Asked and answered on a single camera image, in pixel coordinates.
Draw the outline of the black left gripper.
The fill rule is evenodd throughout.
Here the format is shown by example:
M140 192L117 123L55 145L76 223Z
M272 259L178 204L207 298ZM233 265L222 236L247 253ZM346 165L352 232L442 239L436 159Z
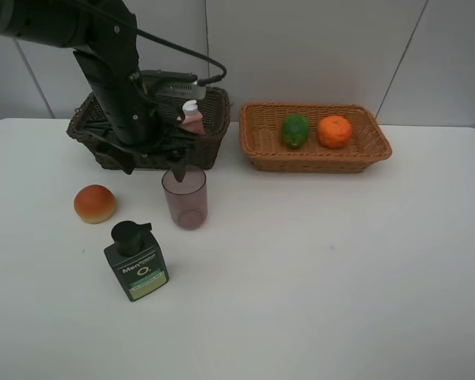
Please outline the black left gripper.
M133 47L119 55L115 51L74 51L78 65L90 84L104 116L82 124L83 133L115 148L108 159L116 169L131 175L133 154L165 155L175 180L186 174L186 150L196 135L180 127L175 116L166 115L153 96L143 90L139 55Z

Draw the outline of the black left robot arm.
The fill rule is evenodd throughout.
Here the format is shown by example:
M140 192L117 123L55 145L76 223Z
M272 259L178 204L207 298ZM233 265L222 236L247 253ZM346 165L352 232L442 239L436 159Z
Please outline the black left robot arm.
M71 48L104 115L80 129L98 141L97 152L130 174L142 155L166 163L177 181L196 134L181 124L184 112L165 97L197 92L193 74L140 70L136 17L121 1L0 1L0 35Z

